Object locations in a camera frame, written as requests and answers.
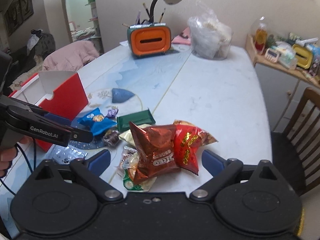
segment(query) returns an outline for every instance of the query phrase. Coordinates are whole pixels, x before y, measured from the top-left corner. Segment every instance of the round black disc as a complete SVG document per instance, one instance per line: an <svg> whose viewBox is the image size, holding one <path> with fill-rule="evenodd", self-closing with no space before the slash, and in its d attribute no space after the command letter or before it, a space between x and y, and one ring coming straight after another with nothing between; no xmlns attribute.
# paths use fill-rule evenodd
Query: round black disc
<svg viewBox="0 0 320 240"><path fill-rule="evenodd" d="M19 229L41 235L67 233L97 211L97 198L85 187L64 181L41 184L23 189L12 200L11 214Z"/></svg>
<svg viewBox="0 0 320 240"><path fill-rule="evenodd" d="M238 183L221 190L214 201L220 217L231 226L253 234L276 234L295 227L301 202L294 191L277 180Z"/></svg>

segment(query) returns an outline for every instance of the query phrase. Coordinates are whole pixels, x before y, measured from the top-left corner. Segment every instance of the bottle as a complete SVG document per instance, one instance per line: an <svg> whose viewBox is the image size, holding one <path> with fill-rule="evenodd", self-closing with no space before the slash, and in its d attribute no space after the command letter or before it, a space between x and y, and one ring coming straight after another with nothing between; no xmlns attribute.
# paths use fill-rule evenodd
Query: bottle
<svg viewBox="0 0 320 240"><path fill-rule="evenodd" d="M259 55L263 54L263 50L266 46L267 36L267 25L265 23L259 23L259 27L254 36L254 46Z"/></svg>

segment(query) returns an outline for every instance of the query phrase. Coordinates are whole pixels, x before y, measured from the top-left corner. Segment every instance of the black chair seat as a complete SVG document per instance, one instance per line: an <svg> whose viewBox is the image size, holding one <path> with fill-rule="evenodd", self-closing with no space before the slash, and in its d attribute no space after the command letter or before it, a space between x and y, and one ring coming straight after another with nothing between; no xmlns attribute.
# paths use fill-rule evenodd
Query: black chair seat
<svg viewBox="0 0 320 240"><path fill-rule="evenodd" d="M282 133L271 133L273 165L300 196L306 188L302 162L288 138Z"/></svg>

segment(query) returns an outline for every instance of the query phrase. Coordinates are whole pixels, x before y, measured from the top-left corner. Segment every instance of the chair backrest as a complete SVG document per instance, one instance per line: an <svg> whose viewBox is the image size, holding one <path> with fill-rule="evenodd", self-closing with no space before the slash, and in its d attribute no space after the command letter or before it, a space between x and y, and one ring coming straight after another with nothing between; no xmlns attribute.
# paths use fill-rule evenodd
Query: chair backrest
<svg viewBox="0 0 320 240"><path fill-rule="evenodd" d="M306 193L320 184L320 94L306 88L283 135L295 146L302 161Z"/></svg>

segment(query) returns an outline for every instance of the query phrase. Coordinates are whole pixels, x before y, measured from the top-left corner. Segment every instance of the purple candy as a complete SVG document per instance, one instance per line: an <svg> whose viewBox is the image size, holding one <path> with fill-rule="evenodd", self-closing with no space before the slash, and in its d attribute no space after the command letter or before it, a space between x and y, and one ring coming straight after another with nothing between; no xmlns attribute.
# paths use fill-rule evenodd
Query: purple candy
<svg viewBox="0 0 320 240"><path fill-rule="evenodd" d="M107 113L106 117L108 117L108 118L115 118L116 115L118 114L118 111L119 111L118 108L108 109L108 113Z"/></svg>

